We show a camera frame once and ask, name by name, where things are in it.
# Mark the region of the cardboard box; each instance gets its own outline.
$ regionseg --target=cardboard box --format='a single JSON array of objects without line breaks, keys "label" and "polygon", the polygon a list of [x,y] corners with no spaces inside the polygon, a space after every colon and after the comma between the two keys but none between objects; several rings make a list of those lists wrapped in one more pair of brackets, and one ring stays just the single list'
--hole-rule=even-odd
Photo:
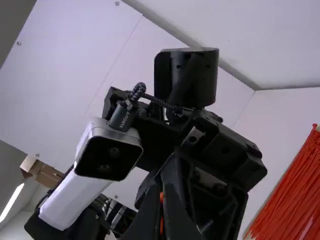
[{"label": "cardboard box", "polygon": [[35,180],[47,188],[53,189],[63,173],[54,169],[52,166],[28,155],[20,165],[24,178],[35,176]]}]

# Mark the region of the camera lens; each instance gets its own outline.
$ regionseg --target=camera lens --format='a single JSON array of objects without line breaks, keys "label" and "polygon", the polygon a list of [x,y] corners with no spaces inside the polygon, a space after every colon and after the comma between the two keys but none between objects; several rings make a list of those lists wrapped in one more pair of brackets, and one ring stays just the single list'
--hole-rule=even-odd
[{"label": "camera lens", "polygon": [[109,149],[109,156],[110,158],[113,158],[113,159],[118,158],[120,156],[119,149],[117,147],[111,147]]}]

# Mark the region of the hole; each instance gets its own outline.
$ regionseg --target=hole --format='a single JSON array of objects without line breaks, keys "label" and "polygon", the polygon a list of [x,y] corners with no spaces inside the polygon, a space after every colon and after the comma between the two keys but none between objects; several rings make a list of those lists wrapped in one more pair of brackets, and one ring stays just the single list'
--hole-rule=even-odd
[{"label": "hole", "polygon": [[104,164],[104,165],[99,166],[99,169],[100,170],[108,170],[108,169],[110,169],[110,166],[108,164]]},{"label": "hole", "polygon": [[120,155],[120,151],[119,151],[118,148],[112,147],[112,148],[109,149],[110,158],[115,159],[115,158],[119,157],[119,155]]},{"label": "hole", "polygon": [[111,167],[108,164],[100,165],[97,169],[102,174],[107,174],[111,171]]},{"label": "hole", "polygon": [[225,154],[225,155],[228,154],[228,153],[230,153],[230,147],[228,147],[228,146],[222,147],[221,153],[222,153],[222,154]]},{"label": "hole", "polygon": [[189,143],[194,144],[194,143],[197,141],[197,138],[196,138],[195,136],[190,136],[190,137],[188,138],[188,141],[189,141]]}]

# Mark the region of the white ceiling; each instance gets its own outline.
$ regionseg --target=white ceiling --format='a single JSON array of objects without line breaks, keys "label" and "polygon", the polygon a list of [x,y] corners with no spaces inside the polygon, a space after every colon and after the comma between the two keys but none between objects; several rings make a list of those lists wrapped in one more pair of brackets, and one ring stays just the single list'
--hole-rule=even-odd
[{"label": "white ceiling", "polygon": [[318,0],[124,0],[255,90],[320,86]]}]

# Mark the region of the camera housing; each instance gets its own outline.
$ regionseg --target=camera housing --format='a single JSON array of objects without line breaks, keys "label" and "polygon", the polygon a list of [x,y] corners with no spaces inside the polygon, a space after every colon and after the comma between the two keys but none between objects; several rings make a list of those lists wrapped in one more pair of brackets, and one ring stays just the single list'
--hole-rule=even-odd
[{"label": "camera housing", "polygon": [[74,172],[84,177],[122,181],[142,153],[136,129],[123,132],[110,127],[103,118],[92,118],[76,148]]}]

